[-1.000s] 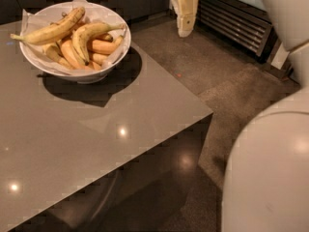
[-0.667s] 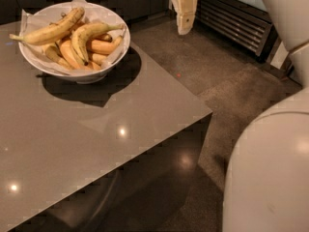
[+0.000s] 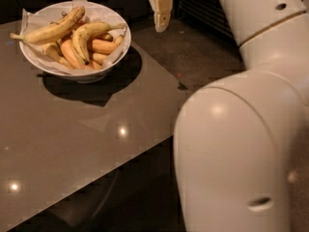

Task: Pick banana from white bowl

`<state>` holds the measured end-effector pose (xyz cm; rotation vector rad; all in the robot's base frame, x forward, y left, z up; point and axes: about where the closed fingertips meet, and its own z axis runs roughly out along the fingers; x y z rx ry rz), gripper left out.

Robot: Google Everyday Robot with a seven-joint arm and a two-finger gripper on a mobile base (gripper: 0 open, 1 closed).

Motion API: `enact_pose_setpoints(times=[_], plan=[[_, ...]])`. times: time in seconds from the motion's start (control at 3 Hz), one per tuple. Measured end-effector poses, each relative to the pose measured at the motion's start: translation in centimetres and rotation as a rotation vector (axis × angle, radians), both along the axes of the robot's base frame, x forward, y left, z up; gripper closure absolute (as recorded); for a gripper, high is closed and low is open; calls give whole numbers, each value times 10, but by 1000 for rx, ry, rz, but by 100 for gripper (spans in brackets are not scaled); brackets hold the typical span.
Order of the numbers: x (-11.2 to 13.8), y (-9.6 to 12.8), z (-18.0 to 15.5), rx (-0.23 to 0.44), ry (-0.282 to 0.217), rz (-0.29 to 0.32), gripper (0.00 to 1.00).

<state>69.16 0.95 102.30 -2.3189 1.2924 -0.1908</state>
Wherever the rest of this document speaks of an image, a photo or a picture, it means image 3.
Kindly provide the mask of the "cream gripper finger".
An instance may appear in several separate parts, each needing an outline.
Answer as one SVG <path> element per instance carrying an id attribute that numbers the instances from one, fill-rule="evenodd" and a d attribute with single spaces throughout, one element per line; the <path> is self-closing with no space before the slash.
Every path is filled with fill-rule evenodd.
<path id="1" fill-rule="evenodd" d="M 173 0 L 149 0 L 154 12 L 154 28 L 157 33 L 164 32 L 169 26 Z"/>

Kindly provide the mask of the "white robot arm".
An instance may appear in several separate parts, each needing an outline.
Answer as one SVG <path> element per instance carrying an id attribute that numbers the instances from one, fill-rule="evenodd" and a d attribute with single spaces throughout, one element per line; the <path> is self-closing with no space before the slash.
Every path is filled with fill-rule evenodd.
<path id="1" fill-rule="evenodd" d="M 245 72 L 196 91 L 174 129 L 187 232 L 292 232 L 289 167 L 308 126 L 302 0 L 219 0 Z"/>

